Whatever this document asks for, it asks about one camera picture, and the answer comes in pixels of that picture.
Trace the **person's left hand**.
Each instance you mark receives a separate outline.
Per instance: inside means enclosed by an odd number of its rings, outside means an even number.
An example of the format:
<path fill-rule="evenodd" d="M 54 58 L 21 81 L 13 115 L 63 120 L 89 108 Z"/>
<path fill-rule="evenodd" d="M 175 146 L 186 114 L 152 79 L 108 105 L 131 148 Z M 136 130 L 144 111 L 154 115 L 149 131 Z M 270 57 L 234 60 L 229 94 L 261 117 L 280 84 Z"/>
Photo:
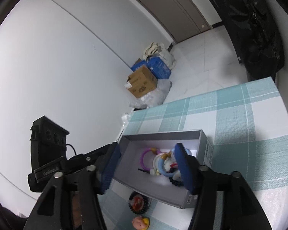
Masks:
<path fill-rule="evenodd" d="M 72 211 L 74 228 L 77 229 L 82 225 L 82 212 L 80 208 L 80 199 L 78 194 L 75 194 L 72 198 Z"/>

